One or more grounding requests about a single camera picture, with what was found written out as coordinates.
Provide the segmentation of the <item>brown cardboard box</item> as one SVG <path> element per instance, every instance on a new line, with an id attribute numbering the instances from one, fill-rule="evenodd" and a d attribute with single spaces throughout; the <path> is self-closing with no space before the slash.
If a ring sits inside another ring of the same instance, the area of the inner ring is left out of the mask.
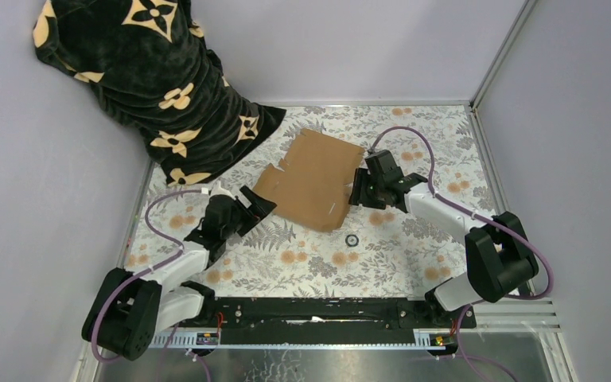
<path id="1" fill-rule="evenodd" d="M 348 215 L 349 185 L 364 148 L 302 129 L 276 166 L 270 164 L 253 191 L 274 202 L 274 214 L 318 232 L 340 228 Z"/>

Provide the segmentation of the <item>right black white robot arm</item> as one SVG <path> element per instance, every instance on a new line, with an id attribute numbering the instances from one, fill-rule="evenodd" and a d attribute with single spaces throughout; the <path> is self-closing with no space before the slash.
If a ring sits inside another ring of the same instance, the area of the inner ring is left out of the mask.
<path id="1" fill-rule="evenodd" d="M 539 273 L 513 213 L 488 217 L 442 197 L 431 177 L 405 174 L 388 150 L 370 154 L 365 163 L 355 171 L 350 205 L 397 208 L 436 225 L 465 247 L 465 272 L 425 294 L 424 315 L 432 326 L 447 326 L 465 305 L 497 302 Z"/>

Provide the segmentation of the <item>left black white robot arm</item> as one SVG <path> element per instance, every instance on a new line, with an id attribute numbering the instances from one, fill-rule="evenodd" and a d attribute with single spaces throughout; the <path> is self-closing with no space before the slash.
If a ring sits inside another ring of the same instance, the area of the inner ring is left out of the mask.
<path id="1" fill-rule="evenodd" d="M 134 361 L 164 329 L 186 320 L 197 327 L 217 320 L 214 291 L 188 278 L 220 259 L 229 238 L 246 235 L 277 207 L 246 186 L 240 192 L 236 197 L 220 186 L 200 189 L 208 203 L 184 239 L 154 230 L 174 243 L 174 254 L 140 271 L 116 267 L 107 273 L 81 330 L 98 361 Z"/>

